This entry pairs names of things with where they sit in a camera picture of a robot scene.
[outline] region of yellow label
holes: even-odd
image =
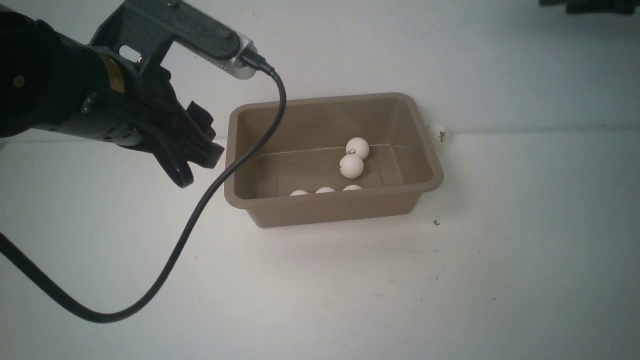
[[[105,54],[98,52],[96,53],[98,54],[98,56],[100,56],[100,59],[102,59],[102,62],[104,63],[104,67],[107,69],[107,74],[109,74],[109,85],[111,86],[111,89],[124,94],[124,77],[120,72],[120,68],[118,68],[118,65],[116,65],[116,62]]]

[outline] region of ping pong ball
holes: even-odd
[[[347,154],[358,156],[360,159],[366,159],[369,155],[369,143],[363,138],[353,138],[344,148]]]
[[[342,191],[343,192],[348,192],[350,190],[362,190],[362,188],[359,187],[358,185],[349,185],[346,188],[344,188]]]
[[[363,171],[364,162],[356,155],[348,154],[340,160],[340,173],[347,179],[355,179]]]
[[[318,189],[318,191],[316,191],[316,193],[332,193],[335,190],[332,188],[320,188]]]

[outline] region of black cable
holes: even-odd
[[[0,252],[6,256],[9,261],[11,261],[20,271],[24,273],[31,281],[33,281],[42,291],[44,291],[50,298],[52,298],[55,302],[57,302],[60,306],[64,307],[70,313],[85,319],[89,322],[95,323],[111,323],[117,322],[123,319],[130,317],[131,315],[137,313],[147,305],[151,299],[157,294],[160,290],[164,282],[169,277],[169,273],[173,270],[173,266],[175,265],[180,253],[182,252],[189,235],[191,234],[193,227],[195,226],[200,214],[204,210],[205,206],[213,196],[213,194],[218,190],[218,188],[227,180],[231,174],[233,174],[243,163],[245,163],[249,158],[251,158],[260,148],[271,138],[273,133],[275,133],[276,129],[280,125],[282,121],[282,117],[284,115],[285,106],[287,104],[287,93],[284,89],[284,84],[280,79],[280,76],[270,67],[264,59],[262,58],[259,64],[253,63],[256,61],[257,53],[253,51],[245,51],[242,56],[247,56],[246,63],[249,66],[257,70],[261,70],[271,76],[273,80],[278,85],[278,91],[280,93],[280,104],[278,105],[278,111],[276,112],[275,119],[273,123],[269,126],[267,131],[262,135],[262,138],[258,140],[258,142],[246,152],[241,158],[233,162],[233,164],[229,165],[220,176],[210,185],[207,191],[202,195],[202,198],[196,205],[193,210],[191,217],[187,221],[187,224],[178,239],[178,243],[176,244],[171,256],[169,256],[169,260],[166,262],[162,272],[153,283],[151,288],[140,298],[135,304],[129,306],[128,308],[118,311],[117,313],[98,313],[87,307],[80,304],[78,301],[74,300],[71,296],[65,293],[55,282],[53,282],[48,276],[46,276],[29,258],[27,258],[20,249],[18,249],[9,239],[7,239],[2,233],[0,233]]]

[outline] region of black bracket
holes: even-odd
[[[207,60],[229,60],[240,51],[232,29],[181,0],[126,0],[100,25],[91,46],[118,54],[129,46],[141,55],[140,73],[155,72],[173,42]]]

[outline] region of white table surface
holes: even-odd
[[[632,359],[640,133],[460,135],[410,215],[259,229],[217,193],[164,288],[96,325],[0,259],[2,359]],[[220,173],[10,143],[0,229],[77,300],[132,304]]]

